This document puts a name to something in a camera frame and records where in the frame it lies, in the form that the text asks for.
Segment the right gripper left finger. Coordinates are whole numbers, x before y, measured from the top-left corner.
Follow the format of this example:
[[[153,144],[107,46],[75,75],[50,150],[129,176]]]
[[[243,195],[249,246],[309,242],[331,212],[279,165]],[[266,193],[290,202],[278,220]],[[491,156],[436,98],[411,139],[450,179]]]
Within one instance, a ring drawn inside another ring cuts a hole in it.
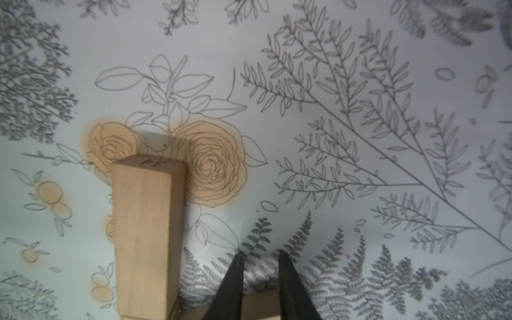
[[[203,316],[204,320],[240,320],[243,301],[244,254],[237,253]]]

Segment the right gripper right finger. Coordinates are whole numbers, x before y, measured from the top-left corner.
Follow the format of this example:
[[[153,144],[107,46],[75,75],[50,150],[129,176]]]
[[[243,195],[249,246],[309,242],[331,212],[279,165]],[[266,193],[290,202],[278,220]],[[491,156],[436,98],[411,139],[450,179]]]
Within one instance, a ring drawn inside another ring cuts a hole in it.
[[[278,262],[281,319],[321,320],[288,253],[280,251]]]

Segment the natural wood block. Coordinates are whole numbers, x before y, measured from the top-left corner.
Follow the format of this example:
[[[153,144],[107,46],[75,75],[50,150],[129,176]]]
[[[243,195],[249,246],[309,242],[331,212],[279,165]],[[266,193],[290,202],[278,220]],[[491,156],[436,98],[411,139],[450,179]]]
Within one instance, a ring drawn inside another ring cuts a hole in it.
[[[132,155],[112,167],[117,310],[168,319],[179,295],[186,168]]]
[[[202,319],[210,305],[182,309],[177,319]],[[243,297],[241,319],[281,319],[279,290],[253,293]]]

